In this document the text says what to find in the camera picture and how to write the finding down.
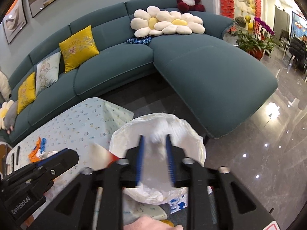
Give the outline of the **person's hand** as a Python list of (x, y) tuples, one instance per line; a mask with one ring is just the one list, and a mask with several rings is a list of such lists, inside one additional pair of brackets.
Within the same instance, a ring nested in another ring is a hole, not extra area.
[(169, 221), (159, 221), (149, 216), (143, 216), (138, 218), (135, 222), (125, 225), (124, 230), (183, 230), (184, 227), (181, 225), (174, 226)]

